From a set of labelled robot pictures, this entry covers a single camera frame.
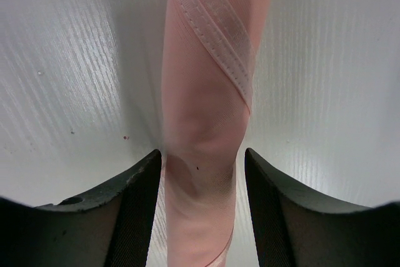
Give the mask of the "pink cloth napkin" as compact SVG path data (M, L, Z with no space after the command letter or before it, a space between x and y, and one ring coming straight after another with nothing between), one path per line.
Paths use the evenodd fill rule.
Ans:
M169 266L224 266L236 157L270 0L167 0L162 58Z

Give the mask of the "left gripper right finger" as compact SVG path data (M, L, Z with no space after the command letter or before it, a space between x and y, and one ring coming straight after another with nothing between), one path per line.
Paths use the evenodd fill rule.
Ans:
M368 208L333 198L251 148L244 169L260 266L399 266L399 202Z

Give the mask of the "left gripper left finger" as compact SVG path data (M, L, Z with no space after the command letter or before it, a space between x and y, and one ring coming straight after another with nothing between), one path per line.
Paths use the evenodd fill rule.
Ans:
M145 266L161 153L59 204L1 199L2 266Z

